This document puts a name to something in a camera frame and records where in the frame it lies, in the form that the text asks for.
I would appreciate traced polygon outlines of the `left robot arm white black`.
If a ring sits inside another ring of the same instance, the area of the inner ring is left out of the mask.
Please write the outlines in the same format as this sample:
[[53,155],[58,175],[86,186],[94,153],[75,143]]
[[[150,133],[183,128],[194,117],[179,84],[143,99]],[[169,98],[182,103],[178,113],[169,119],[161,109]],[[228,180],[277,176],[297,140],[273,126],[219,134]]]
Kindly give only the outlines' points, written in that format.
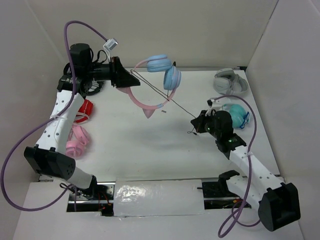
[[99,187],[94,175],[76,166],[75,156],[66,153],[71,133],[86,142],[84,132],[76,130],[74,119],[84,103],[93,81],[110,81],[117,89],[140,86],[121,64],[119,57],[108,63],[93,60],[93,52],[87,43],[66,47],[70,57],[57,86],[54,108],[41,137],[33,147],[26,147],[24,157],[32,169],[40,174],[58,178],[76,186],[88,200],[97,197]]

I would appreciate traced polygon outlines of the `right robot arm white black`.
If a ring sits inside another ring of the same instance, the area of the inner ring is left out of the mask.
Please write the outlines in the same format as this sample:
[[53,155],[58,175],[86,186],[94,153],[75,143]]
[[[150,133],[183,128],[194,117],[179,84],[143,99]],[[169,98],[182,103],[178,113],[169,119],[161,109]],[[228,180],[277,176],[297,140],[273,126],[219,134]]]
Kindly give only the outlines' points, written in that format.
[[200,115],[190,122],[198,134],[209,133],[225,157],[247,176],[227,171],[219,176],[218,190],[223,196],[236,194],[257,211],[262,225],[273,232],[301,218],[298,189],[270,172],[249,151],[246,142],[234,133],[232,117],[224,110]]

